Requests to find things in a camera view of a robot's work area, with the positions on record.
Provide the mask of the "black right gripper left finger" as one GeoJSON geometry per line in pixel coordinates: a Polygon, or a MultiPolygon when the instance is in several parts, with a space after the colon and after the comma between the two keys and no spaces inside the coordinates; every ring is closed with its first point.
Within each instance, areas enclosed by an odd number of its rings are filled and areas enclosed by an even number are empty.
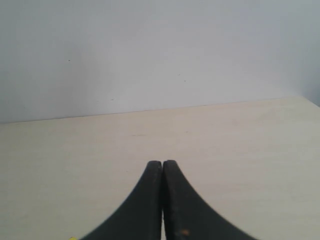
{"type": "Polygon", "coordinates": [[[162,163],[149,161],[119,208],[84,240],[160,240],[162,163]]]}

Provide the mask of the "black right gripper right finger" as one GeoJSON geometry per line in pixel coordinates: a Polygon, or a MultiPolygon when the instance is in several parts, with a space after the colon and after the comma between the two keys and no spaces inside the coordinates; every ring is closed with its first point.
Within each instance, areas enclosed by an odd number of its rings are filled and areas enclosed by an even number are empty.
{"type": "Polygon", "coordinates": [[[213,210],[174,160],[162,167],[162,210],[167,240],[253,240],[213,210]]]}

